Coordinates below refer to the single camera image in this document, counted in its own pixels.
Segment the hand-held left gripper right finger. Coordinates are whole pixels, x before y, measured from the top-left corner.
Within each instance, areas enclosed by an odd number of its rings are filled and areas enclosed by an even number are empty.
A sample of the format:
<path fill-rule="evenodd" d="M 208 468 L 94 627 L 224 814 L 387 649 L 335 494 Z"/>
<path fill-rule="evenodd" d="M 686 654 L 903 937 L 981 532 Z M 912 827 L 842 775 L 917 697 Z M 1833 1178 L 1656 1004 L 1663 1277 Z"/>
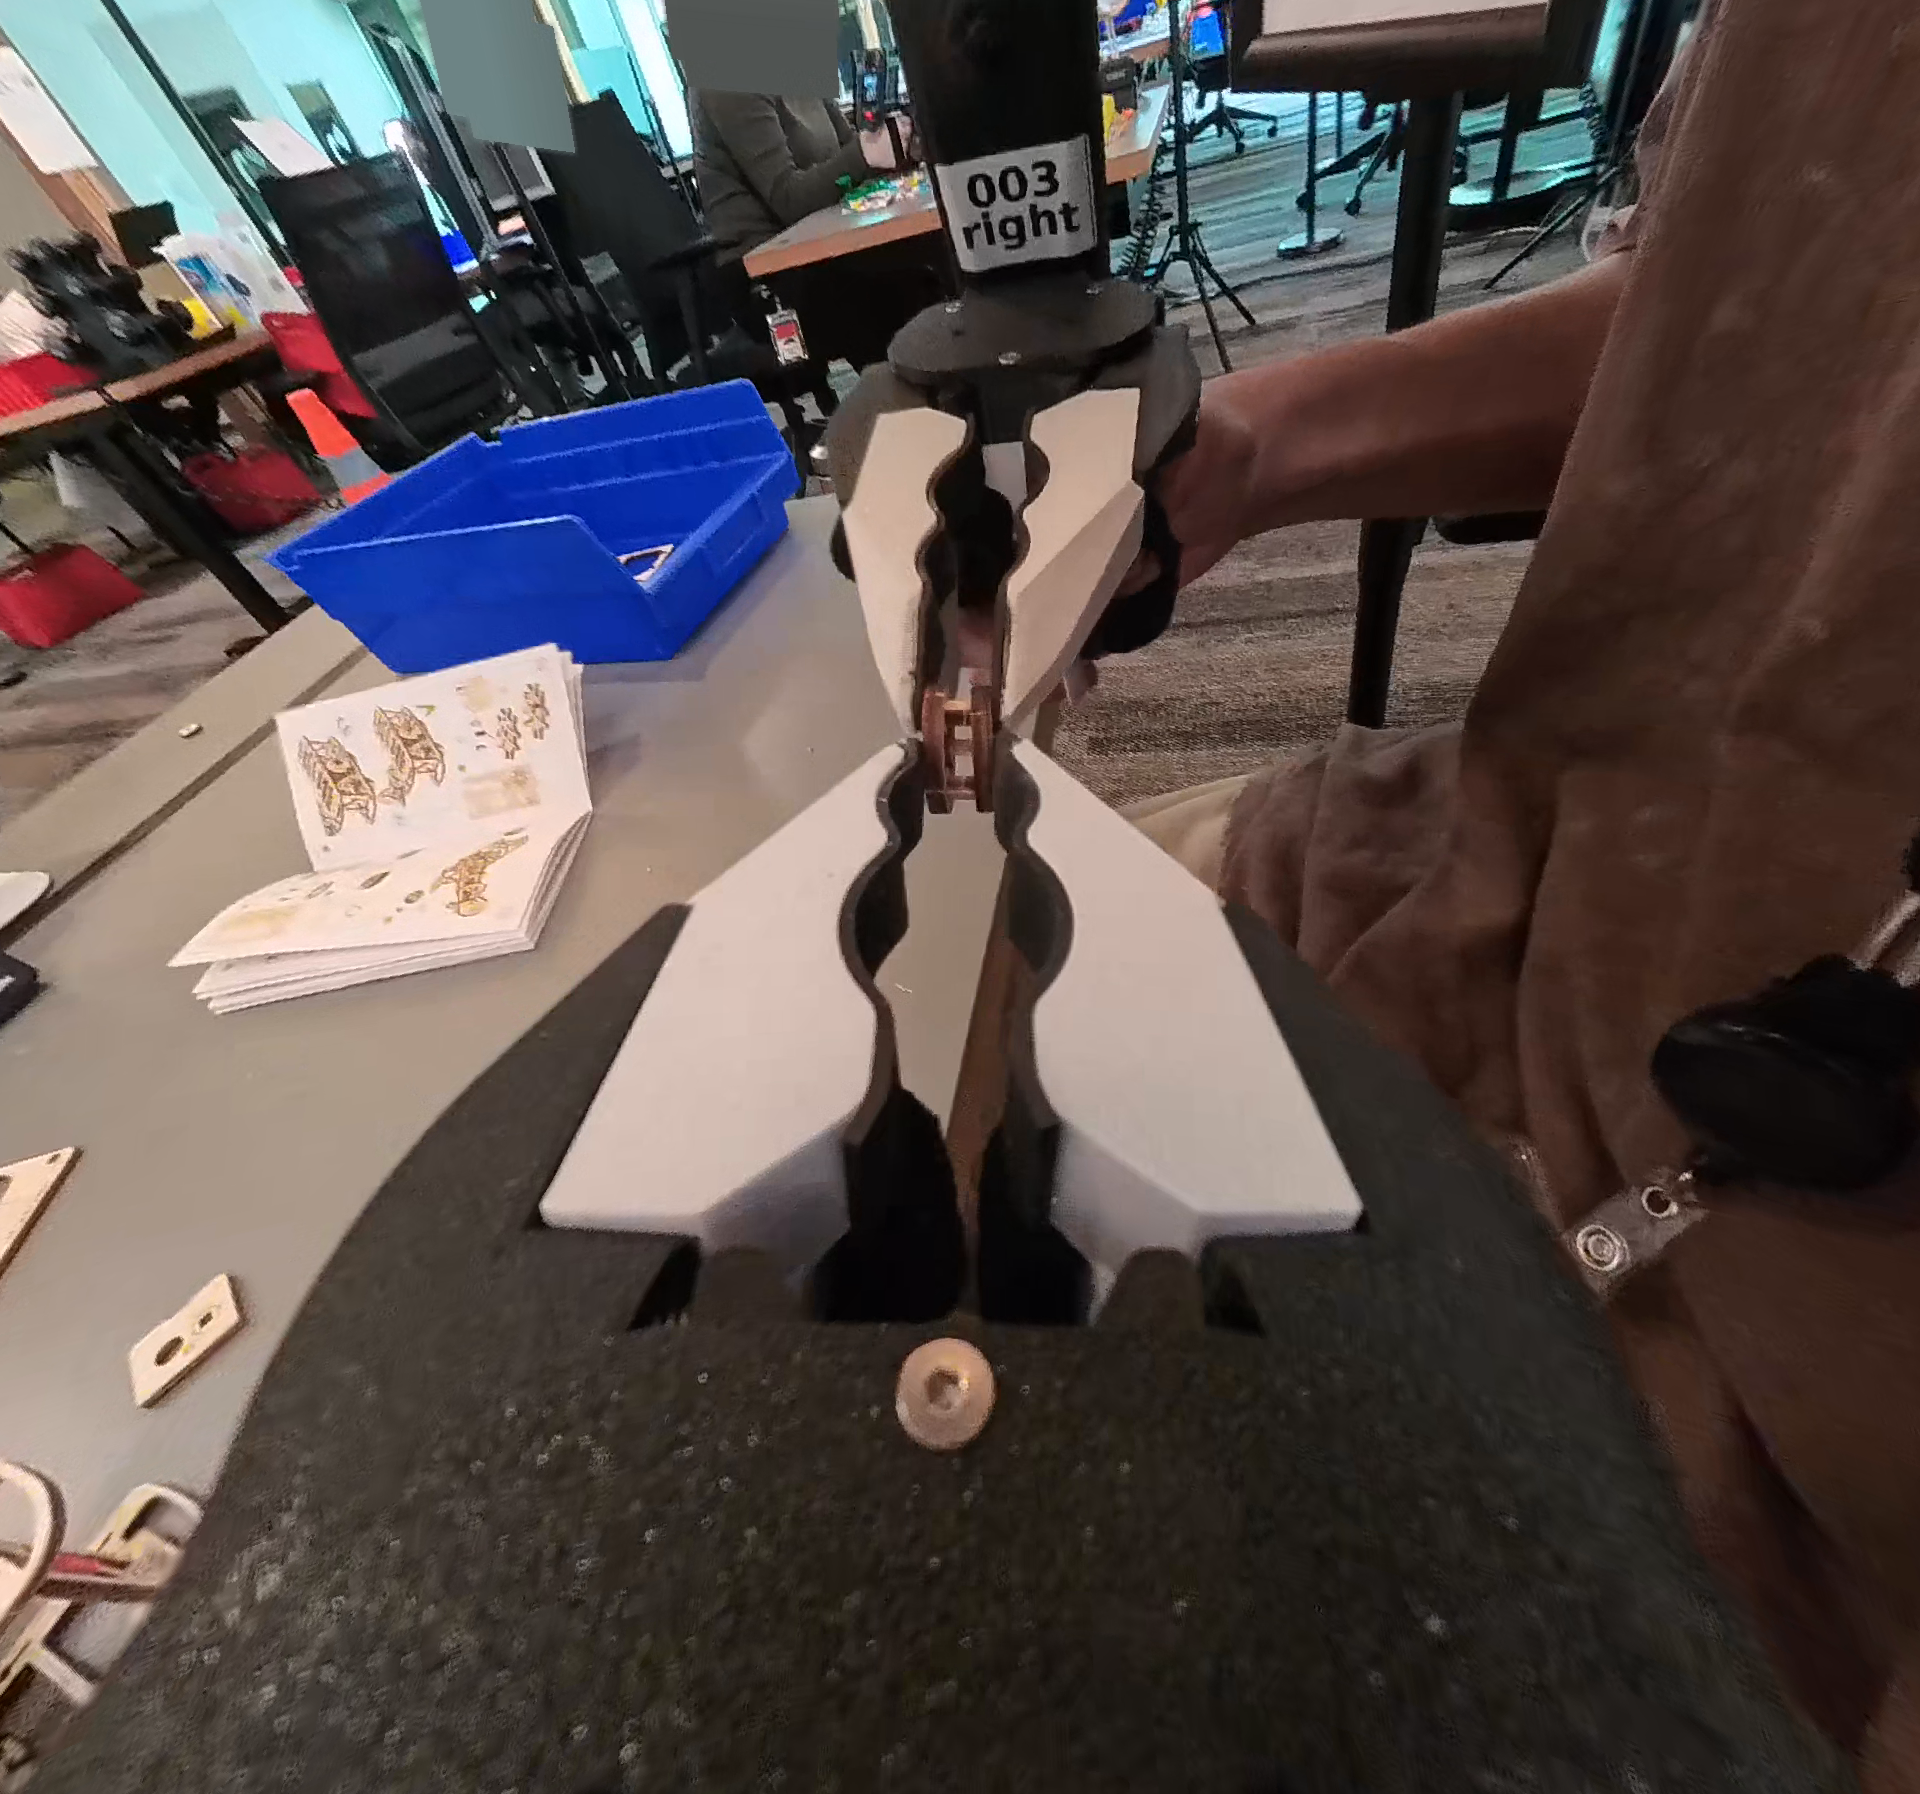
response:
<path fill-rule="evenodd" d="M 1356 1184 L 1219 899 L 1031 743 L 998 750 L 996 831 L 1023 976 L 983 1277 L 1355 1230 Z"/>

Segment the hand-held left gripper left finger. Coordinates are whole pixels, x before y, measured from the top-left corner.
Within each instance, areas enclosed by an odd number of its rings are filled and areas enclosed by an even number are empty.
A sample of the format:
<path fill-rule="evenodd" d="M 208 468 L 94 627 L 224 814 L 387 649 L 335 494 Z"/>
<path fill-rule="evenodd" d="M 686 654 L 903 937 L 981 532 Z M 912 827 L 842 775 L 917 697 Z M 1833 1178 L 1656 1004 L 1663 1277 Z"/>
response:
<path fill-rule="evenodd" d="M 898 1083 L 878 985 L 909 924 L 918 743 L 871 754 L 683 911 L 540 1198 L 554 1230 L 813 1271 L 852 1230 L 854 1145 Z"/>

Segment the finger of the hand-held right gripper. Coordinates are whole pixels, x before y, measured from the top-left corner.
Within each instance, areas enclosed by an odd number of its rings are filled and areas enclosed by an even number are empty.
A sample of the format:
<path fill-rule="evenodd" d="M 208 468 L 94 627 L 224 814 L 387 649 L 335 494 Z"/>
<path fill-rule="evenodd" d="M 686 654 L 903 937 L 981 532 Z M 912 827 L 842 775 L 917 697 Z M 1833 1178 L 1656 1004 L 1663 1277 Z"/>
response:
<path fill-rule="evenodd" d="M 869 649 L 900 728 L 926 744 L 926 706 L 964 690 L 958 544 L 940 488 L 972 444 L 966 420 L 937 407 L 878 416 L 842 514 Z"/>
<path fill-rule="evenodd" d="M 1005 499 L 1015 564 L 989 598 L 996 724 L 1031 732 L 1138 558 L 1134 475 L 1141 389 L 1096 389 L 989 442 L 985 482 Z"/>

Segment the small wooden model part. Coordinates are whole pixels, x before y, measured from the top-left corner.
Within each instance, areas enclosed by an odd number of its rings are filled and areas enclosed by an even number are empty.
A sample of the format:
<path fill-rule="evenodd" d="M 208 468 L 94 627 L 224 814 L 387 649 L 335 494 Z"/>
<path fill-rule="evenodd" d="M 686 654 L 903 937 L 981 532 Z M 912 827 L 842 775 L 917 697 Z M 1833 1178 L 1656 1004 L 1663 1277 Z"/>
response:
<path fill-rule="evenodd" d="M 924 690 L 921 743 L 926 812 L 993 809 L 998 725 L 998 690 L 992 682 L 972 679 L 964 695 L 947 695 L 937 685 Z"/>

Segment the person's right forearm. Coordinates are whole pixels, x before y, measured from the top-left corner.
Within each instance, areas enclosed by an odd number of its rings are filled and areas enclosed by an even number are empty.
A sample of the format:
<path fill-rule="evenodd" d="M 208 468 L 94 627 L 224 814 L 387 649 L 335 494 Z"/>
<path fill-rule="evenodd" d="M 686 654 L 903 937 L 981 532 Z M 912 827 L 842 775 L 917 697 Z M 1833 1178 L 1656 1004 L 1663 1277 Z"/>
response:
<path fill-rule="evenodd" d="M 1258 529 L 1543 512 L 1632 263 L 1261 366 Z"/>

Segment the grey desk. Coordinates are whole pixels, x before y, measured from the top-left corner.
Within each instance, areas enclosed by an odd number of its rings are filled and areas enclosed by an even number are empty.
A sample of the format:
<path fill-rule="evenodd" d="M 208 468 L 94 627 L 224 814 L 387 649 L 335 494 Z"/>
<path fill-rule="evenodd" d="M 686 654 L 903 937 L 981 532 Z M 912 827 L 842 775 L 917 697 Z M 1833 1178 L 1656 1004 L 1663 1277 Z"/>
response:
<path fill-rule="evenodd" d="M 589 669 L 590 819 L 530 951 L 216 1016 L 172 955 L 294 871 L 263 740 L 30 955 L 5 1155 L 79 1162 L 5 1277 L 5 1459 L 86 1528 L 203 1519 L 30 1790 L 966 1790 L 1046 1782 L 1032 1340 L 821 1325 L 748 1250 L 540 1198 L 694 896 L 900 737 L 837 508 L 665 664 Z M 214 1274 L 245 1328 L 152 1410 Z M 901 1359 L 981 1331 L 949 1459 Z"/>

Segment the person's right hand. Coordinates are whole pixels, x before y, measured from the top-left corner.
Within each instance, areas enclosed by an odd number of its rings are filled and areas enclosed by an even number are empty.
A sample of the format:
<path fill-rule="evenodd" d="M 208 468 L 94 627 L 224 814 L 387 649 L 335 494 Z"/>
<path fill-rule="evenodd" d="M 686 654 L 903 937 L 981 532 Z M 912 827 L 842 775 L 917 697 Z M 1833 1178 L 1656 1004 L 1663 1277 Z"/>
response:
<path fill-rule="evenodd" d="M 1179 568 L 1166 569 L 1141 549 L 1120 580 L 1123 596 L 1163 580 L 1184 588 L 1243 540 L 1287 522 L 1300 490 L 1287 457 L 1287 437 L 1302 403 L 1298 368 L 1298 362 L 1269 362 L 1204 384 L 1188 444 L 1155 475 Z"/>

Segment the wooden background table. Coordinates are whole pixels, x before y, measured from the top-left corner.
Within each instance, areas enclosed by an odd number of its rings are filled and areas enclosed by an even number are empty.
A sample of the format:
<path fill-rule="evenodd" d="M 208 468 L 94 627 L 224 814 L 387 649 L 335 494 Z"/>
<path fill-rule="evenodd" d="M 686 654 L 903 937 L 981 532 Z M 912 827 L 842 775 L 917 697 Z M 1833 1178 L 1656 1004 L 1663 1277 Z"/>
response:
<path fill-rule="evenodd" d="M 1162 131 L 1168 118 L 1172 86 L 1141 87 L 1136 106 L 1119 113 L 1108 132 L 1105 184 L 1129 186 L 1151 173 Z M 914 183 L 906 193 L 874 207 L 840 204 L 816 211 L 743 256 L 751 279 L 770 281 L 775 274 L 819 266 L 843 256 L 937 235 L 942 213 L 933 191 Z"/>

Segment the black tripod light stand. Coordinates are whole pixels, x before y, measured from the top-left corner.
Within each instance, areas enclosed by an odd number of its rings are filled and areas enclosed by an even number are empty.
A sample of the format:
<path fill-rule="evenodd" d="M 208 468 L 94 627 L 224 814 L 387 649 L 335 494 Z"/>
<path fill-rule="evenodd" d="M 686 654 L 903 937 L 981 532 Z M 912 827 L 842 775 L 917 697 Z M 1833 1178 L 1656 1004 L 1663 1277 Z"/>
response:
<path fill-rule="evenodd" d="M 1202 220 L 1194 213 L 1190 200 L 1188 122 L 1184 114 L 1184 90 L 1188 77 L 1188 0 L 1166 0 L 1166 6 L 1169 64 L 1166 132 L 1172 134 L 1174 145 L 1174 210 L 1157 256 L 1143 269 L 1143 283 L 1160 298 L 1168 298 L 1168 294 L 1172 294 L 1168 287 L 1169 274 L 1176 269 L 1186 270 L 1186 298 L 1202 312 L 1221 374 L 1230 374 L 1235 371 L 1235 366 L 1226 344 L 1226 335 L 1219 327 L 1216 302 L 1226 302 L 1230 309 L 1238 314 L 1244 327 L 1255 327 L 1255 321 L 1249 308 L 1243 304 L 1240 295 L 1230 287 L 1230 283 L 1226 283 L 1202 241 Z"/>

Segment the person's tan pants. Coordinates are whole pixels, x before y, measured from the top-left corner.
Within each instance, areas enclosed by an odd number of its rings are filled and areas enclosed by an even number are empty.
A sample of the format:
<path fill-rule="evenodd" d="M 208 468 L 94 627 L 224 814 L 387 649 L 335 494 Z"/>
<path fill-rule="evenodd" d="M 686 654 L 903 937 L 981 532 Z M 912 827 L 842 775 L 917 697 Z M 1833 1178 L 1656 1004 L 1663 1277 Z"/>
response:
<path fill-rule="evenodd" d="M 1226 849 L 1232 812 L 1252 774 L 1183 785 L 1129 802 L 1120 817 L 1192 874 L 1213 874 Z"/>

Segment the white instruction booklet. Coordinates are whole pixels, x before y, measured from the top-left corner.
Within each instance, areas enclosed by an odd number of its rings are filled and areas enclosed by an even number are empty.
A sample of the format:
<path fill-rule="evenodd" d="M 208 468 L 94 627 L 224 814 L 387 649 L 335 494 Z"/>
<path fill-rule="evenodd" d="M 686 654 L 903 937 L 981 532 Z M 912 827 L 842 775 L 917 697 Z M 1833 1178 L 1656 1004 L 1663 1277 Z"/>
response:
<path fill-rule="evenodd" d="M 582 688 L 540 647 L 279 712 L 308 868 L 171 964 L 231 1014 L 533 950 L 590 819 Z"/>

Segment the blue plastic bin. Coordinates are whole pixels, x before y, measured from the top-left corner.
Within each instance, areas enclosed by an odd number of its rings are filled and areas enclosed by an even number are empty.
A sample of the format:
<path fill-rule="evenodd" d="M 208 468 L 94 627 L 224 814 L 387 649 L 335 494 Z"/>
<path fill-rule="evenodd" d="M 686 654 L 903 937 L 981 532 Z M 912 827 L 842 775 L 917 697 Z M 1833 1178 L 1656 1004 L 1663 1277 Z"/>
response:
<path fill-rule="evenodd" d="M 787 532 L 794 456 L 743 381 L 468 437 L 277 549 L 396 676 L 560 647 L 667 661 Z M 673 542 L 643 584 L 619 555 Z"/>

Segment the black office chair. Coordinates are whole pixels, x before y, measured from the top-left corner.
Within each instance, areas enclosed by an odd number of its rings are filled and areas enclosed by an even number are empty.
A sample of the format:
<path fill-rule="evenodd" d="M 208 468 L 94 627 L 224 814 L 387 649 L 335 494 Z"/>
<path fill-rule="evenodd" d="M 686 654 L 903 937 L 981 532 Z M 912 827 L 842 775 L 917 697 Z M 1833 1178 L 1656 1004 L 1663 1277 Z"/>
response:
<path fill-rule="evenodd" d="M 412 168 L 380 153 L 260 191 L 373 457 L 402 472 L 493 434 L 515 399 Z"/>

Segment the orange traffic cone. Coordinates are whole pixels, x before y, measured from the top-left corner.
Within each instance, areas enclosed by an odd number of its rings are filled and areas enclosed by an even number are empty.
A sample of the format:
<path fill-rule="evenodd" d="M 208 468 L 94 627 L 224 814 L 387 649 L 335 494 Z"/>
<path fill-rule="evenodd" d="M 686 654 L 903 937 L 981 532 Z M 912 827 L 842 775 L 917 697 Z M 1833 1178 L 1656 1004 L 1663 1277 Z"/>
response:
<path fill-rule="evenodd" d="M 342 506 L 358 506 L 389 486 L 391 475 L 373 461 L 339 414 L 314 389 L 288 391 L 286 407 L 300 420 Z"/>

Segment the black badge reel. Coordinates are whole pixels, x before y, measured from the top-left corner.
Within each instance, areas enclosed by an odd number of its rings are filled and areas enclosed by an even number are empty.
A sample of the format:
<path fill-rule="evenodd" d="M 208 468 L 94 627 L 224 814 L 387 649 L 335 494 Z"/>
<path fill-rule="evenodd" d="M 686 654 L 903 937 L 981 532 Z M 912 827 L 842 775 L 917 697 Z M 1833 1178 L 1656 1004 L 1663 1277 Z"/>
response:
<path fill-rule="evenodd" d="M 1659 1097 L 1688 1158 L 1592 1207 L 1562 1235 L 1573 1274 L 1608 1301 L 1738 1188 L 1858 1195 L 1916 1160 L 1918 837 L 1902 891 L 1852 951 L 1673 1023 Z"/>

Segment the small wooden plate with holes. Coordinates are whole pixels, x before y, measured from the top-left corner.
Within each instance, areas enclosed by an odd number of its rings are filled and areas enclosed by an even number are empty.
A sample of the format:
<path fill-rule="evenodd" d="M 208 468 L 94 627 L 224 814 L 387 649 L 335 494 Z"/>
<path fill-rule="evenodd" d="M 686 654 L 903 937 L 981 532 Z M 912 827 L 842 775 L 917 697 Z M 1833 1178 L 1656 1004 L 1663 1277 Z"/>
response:
<path fill-rule="evenodd" d="M 135 1407 L 152 1410 L 245 1328 L 242 1292 L 218 1272 L 127 1351 Z"/>

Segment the person's brown shirt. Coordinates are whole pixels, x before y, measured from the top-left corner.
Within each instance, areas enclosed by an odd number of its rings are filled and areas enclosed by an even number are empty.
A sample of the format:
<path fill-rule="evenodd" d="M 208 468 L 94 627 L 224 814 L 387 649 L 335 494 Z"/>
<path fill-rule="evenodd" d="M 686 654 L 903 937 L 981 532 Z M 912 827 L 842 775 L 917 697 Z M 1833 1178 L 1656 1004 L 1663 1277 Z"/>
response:
<path fill-rule="evenodd" d="M 1858 943 L 1916 830 L 1918 0 L 1713 0 L 1463 725 L 1249 780 L 1221 890 L 1557 1229 L 1679 1165 L 1666 1027 Z M 1616 1301 L 1708 1556 L 1916 1790 L 1916 1175 L 1736 1192 Z"/>

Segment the wooden sheet corner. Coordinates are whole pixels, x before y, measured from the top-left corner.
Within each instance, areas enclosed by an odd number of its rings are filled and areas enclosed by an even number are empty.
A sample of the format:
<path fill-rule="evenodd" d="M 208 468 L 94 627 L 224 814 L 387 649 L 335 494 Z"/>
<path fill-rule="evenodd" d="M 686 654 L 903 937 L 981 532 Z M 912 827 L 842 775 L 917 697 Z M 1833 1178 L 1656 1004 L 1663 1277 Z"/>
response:
<path fill-rule="evenodd" d="M 13 1257 L 34 1235 L 79 1158 L 82 1149 L 66 1145 L 44 1155 L 3 1165 L 3 1277 L 6 1277 Z"/>

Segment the wooden side table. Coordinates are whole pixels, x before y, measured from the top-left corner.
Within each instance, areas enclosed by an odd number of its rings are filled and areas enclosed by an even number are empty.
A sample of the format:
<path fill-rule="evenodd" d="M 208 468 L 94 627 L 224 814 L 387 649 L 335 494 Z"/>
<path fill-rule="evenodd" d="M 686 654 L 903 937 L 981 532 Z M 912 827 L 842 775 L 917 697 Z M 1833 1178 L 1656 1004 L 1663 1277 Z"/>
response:
<path fill-rule="evenodd" d="M 203 496 L 167 461 L 149 420 L 171 401 L 218 403 L 226 392 L 285 377 L 286 368 L 266 333 L 226 333 L 152 370 L 5 416 L 3 479 L 22 473 L 56 452 L 84 456 L 172 555 L 209 576 L 255 629 L 272 637 L 309 601 L 298 596 L 286 608 L 255 577 Z"/>

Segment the black pole stand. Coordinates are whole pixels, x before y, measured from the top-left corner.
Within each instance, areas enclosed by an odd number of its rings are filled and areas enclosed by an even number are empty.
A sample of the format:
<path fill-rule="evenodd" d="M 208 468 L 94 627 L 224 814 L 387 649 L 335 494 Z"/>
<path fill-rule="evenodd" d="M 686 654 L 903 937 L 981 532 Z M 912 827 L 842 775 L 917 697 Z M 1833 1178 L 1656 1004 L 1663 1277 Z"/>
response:
<path fill-rule="evenodd" d="M 281 266 L 288 266 L 286 244 L 281 236 L 258 186 L 240 170 L 234 158 L 181 97 L 158 54 L 148 45 L 118 0 L 95 0 L 114 36 L 108 57 L 132 81 L 128 91 L 143 101 L 158 132 L 188 174 L 198 174 L 206 186 L 199 198 L 218 216 L 221 224 L 245 228 L 258 236 L 263 251 Z"/>

